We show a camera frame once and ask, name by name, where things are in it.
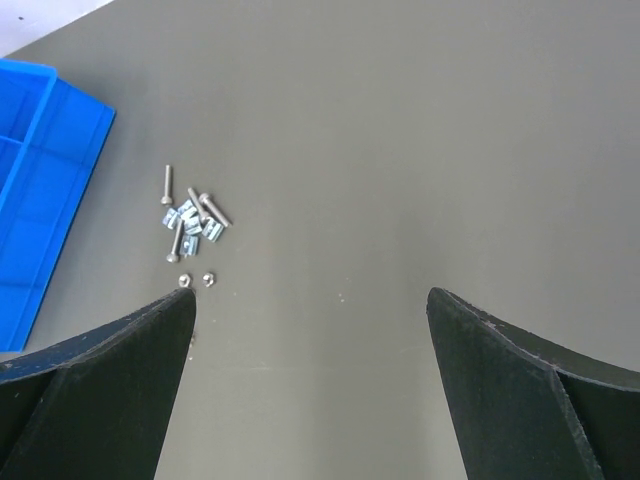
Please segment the small hex nut upper left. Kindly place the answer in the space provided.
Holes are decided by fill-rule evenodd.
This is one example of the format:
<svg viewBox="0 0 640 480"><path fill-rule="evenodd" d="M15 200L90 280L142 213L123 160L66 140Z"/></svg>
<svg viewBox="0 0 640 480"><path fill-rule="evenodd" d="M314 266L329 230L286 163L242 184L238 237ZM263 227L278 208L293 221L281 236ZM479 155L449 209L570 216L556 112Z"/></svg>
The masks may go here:
<svg viewBox="0 0 640 480"><path fill-rule="evenodd" d="M189 288L192 284L192 277L188 273L179 276L178 284L181 288Z"/></svg>

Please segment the long silver screw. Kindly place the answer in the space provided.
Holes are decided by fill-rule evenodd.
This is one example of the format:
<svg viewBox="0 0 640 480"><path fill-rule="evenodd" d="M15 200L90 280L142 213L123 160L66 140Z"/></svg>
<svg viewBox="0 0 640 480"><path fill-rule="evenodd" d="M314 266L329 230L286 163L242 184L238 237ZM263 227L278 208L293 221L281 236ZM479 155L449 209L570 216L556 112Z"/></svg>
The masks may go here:
<svg viewBox="0 0 640 480"><path fill-rule="evenodd" d="M163 194L160 200L163 206L171 206L173 204L172 179L173 169L171 165L167 164L164 169Z"/></svg>

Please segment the zinc t-slot nut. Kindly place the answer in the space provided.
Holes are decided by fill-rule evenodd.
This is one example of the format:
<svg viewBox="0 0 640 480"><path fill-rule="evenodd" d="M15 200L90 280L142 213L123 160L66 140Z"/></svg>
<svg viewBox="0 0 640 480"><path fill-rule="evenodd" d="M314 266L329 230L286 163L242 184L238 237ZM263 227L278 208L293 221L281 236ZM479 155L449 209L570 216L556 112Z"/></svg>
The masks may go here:
<svg viewBox="0 0 640 480"><path fill-rule="evenodd" d="M182 238L180 254L184 257L196 256L199 248L199 237L185 235Z"/></svg>
<svg viewBox="0 0 640 480"><path fill-rule="evenodd" d="M210 242L215 243L221 236L224 229L225 227L223 224L213 218L209 218L202 228L201 235Z"/></svg>
<svg viewBox="0 0 640 480"><path fill-rule="evenodd" d="M178 209L179 217L183 220L184 232L190 236L199 235L202 225L197 208L191 200L186 200Z"/></svg>
<svg viewBox="0 0 640 480"><path fill-rule="evenodd" d="M180 214L174 209L168 209L162 219L162 224L170 230L174 230L180 220Z"/></svg>

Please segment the blue plastic compartment bin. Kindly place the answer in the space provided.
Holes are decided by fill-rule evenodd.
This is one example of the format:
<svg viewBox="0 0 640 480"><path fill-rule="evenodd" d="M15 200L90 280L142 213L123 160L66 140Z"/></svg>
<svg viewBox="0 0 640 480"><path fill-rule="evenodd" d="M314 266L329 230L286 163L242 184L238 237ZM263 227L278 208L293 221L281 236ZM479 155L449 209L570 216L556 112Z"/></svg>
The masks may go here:
<svg viewBox="0 0 640 480"><path fill-rule="evenodd" d="M27 343L116 117L47 65L1 62L1 350Z"/></svg>

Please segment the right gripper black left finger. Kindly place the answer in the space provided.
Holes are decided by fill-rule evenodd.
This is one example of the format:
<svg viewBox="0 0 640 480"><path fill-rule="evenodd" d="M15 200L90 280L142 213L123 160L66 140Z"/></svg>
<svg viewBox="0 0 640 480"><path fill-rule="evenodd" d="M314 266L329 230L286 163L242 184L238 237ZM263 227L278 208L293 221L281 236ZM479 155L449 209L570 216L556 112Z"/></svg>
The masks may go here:
<svg viewBox="0 0 640 480"><path fill-rule="evenodd" d="M180 288L2 362L2 478L153 478L195 320L195 293Z"/></svg>

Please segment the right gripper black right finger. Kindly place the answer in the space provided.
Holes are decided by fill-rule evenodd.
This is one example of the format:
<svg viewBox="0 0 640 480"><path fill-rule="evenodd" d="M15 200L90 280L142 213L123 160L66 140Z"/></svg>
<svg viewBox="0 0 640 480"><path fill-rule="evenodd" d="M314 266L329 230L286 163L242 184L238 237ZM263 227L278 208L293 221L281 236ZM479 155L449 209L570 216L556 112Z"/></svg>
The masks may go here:
<svg viewBox="0 0 640 480"><path fill-rule="evenodd" d="M636 479L639 374L438 287L426 314L470 479Z"/></svg>

